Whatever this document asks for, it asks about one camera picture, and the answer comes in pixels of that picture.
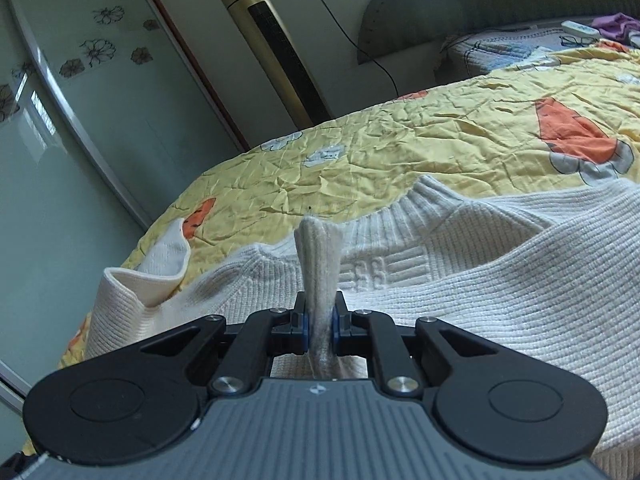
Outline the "gold tower air conditioner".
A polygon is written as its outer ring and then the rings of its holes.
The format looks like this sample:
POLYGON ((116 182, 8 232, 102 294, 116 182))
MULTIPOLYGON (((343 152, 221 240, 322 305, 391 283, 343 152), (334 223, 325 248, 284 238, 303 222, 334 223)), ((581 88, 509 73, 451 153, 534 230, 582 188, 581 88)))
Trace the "gold tower air conditioner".
POLYGON ((332 118, 270 0, 221 0, 299 129, 332 118))

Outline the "white remote control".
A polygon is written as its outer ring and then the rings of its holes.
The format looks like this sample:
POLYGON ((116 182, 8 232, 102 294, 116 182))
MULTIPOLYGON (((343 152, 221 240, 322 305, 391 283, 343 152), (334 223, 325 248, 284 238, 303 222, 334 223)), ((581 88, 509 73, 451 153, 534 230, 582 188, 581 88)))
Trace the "white remote control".
POLYGON ((578 23, 571 20, 562 21, 561 27, 569 35, 573 35, 580 38, 600 39, 600 32, 591 26, 578 23))

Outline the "yellow carrot print quilt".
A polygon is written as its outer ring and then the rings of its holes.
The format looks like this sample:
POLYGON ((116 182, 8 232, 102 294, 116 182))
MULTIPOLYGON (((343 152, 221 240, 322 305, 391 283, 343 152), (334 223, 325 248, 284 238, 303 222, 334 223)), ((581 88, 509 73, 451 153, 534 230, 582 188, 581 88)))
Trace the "yellow carrot print quilt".
MULTIPOLYGON (((613 41, 548 53, 270 140, 192 182, 121 268, 182 221, 191 284, 304 217, 373 214, 431 177, 466 198, 555 192, 639 177, 639 55, 613 41)), ((92 312, 62 356, 86 357, 92 312)))

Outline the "plaid pillow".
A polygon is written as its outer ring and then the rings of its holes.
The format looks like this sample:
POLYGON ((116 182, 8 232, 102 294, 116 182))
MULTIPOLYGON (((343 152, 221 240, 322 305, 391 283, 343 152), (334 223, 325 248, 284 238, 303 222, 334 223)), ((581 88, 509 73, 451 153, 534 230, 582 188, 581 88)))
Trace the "plaid pillow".
POLYGON ((548 53, 587 47, 596 41, 559 23, 487 29, 451 37, 440 49, 435 80, 450 84, 513 64, 541 61, 548 53))

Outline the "purple cloth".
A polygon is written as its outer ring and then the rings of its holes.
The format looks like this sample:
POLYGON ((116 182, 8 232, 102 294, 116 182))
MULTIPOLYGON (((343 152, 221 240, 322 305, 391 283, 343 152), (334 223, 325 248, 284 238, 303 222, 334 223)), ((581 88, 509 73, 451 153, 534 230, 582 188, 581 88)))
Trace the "purple cloth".
POLYGON ((621 44, 631 44, 631 39, 639 37, 640 32, 638 18, 623 13, 594 18, 591 26, 597 29, 603 38, 618 41, 621 44))

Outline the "glass sliding wardrobe door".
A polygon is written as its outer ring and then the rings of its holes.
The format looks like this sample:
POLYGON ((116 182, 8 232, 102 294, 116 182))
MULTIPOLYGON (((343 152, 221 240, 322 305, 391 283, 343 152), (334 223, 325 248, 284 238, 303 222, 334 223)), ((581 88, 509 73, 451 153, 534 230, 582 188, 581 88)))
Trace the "glass sliding wardrobe door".
POLYGON ((149 0, 1 0, 1 366, 55 370, 101 273, 239 154, 149 0))

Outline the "white knit sweater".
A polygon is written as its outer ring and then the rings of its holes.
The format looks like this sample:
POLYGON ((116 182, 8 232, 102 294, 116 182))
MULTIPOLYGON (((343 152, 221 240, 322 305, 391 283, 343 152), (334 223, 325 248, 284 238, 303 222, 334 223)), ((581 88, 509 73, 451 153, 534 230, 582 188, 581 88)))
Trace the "white knit sweater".
POLYGON ((627 179, 472 200, 422 177, 397 202, 344 223, 307 217, 274 245, 251 244, 191 284, 182 221, 132 270, 108 268, 93 307, 94 358, 206 314, 231 323, 310 299, 308 358, 281 376, 358 377, 329 347, 330 298, 402 325, 432 316, 582 376, 608 404, 594 462, 639 471, 639 187, 627 179))

